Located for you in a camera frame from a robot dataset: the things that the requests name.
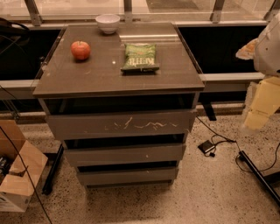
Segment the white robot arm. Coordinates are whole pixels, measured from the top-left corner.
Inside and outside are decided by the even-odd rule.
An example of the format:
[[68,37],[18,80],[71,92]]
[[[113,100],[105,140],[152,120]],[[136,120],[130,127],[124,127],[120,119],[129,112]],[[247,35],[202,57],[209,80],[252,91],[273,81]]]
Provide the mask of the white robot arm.
[[253,60],[254,68],[264,75],[251,82],[245,100],[242,126],[260,130],[280,108],[280,14],[276,14],[259,36],[237,51],[235,57]]

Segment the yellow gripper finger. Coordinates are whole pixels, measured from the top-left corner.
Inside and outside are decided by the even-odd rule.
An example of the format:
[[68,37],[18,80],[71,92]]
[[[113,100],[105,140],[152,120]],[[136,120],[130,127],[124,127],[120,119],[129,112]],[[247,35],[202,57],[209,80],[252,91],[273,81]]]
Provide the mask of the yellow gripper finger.
[[260,130],[280,108],[280,79],[269,77],[253,85],[253,99],[248,101],[248,111],[243,125],[250,130]]
[[257,39],[254,38],[237,51],[235,57],[241,60],[252,60],[254,58]]

